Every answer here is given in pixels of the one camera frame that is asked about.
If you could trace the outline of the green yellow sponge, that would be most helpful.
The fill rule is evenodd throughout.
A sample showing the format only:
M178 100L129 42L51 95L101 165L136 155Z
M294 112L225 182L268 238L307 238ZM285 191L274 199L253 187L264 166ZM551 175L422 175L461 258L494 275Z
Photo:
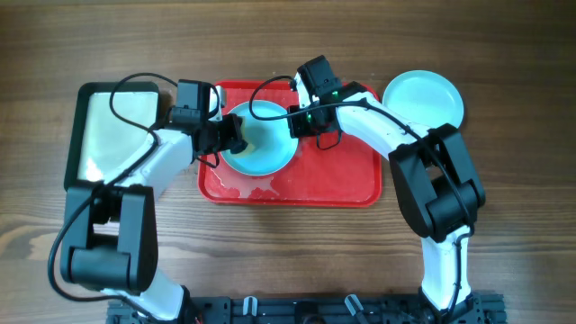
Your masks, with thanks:
M245 147L240 152L241 156L249 155L257 149L257 138L252 134L250 130L243 130L242 138L245 142Z

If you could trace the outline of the light blue plate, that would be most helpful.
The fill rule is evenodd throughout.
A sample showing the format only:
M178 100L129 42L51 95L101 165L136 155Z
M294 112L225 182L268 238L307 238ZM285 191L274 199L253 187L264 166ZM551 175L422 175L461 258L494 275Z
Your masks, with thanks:
M386 86L382 104L431 128L446 123L459 128L464 121L460 92L448 79L431 71L411 70L396 76Z
M293 159L299 141L291 137L286 119L257 120L250 113L248 102L230 112L243 119L242 131L251 131L257 138L256 150L249 155L232 154L229 150L220 154L232 169L247 176L268 176Z

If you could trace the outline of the light blue plate top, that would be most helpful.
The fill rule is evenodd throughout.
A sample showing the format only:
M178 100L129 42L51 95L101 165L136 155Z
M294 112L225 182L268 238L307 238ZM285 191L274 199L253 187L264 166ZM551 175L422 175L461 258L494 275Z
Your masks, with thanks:
M386 86L382 104L431 128L446 123L459 128L464 121L460 92L448 79L431 71L411 70L396 76Z

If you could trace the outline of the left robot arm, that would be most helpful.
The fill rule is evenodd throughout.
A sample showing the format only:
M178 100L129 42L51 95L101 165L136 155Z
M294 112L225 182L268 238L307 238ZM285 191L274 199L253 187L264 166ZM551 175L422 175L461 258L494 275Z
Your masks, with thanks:
M160 106L158 76L138 73L79 91L64 188L64 223L49 252L52 289L76 284L109 302L111 323L198 323L188 289L158 267L155 204L192 163L247 146L242 122L223 115L219 86L179 80Z

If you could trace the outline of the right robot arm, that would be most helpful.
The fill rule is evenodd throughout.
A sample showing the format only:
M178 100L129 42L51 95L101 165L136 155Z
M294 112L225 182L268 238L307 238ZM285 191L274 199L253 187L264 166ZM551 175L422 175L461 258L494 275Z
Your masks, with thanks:
M292 137L338 131L389 161L401 214L422 239L424 303L438 320L455 320L472 293L467 244L486 200L459 130L411 121L365 86L342 84L324 56L298 67L291 89L299 101L289 110Z

